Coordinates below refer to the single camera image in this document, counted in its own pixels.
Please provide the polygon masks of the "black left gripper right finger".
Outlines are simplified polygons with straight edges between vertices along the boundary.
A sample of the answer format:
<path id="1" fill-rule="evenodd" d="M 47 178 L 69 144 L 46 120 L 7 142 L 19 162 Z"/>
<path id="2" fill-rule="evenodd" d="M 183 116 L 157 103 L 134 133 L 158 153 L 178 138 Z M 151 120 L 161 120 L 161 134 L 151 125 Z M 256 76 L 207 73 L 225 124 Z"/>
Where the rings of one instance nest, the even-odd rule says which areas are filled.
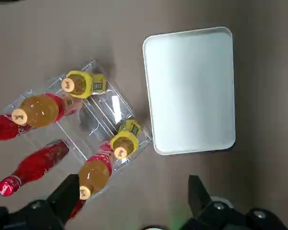
<path id="1" fill-rule="evenodd" d="M 188 203 L 192 212 L 183 230 L 287 230 L 273 212 L 252 208 L 246 214 L 223 200 L 213 200 L 197 175 L 188 178 Z"/>

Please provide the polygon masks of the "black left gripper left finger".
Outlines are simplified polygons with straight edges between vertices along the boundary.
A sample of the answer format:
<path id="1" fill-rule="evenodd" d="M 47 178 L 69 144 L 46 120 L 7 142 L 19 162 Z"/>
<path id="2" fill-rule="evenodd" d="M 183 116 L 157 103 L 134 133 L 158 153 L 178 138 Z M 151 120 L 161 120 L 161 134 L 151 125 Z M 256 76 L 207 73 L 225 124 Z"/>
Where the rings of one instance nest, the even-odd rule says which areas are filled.
<path id="1" fill-rule="evenodd" d="M 63 230 L 80 197 L 79 176 L 70 174 L 47 199 L 10 213 L 0 207 L 0 230 Z"/>

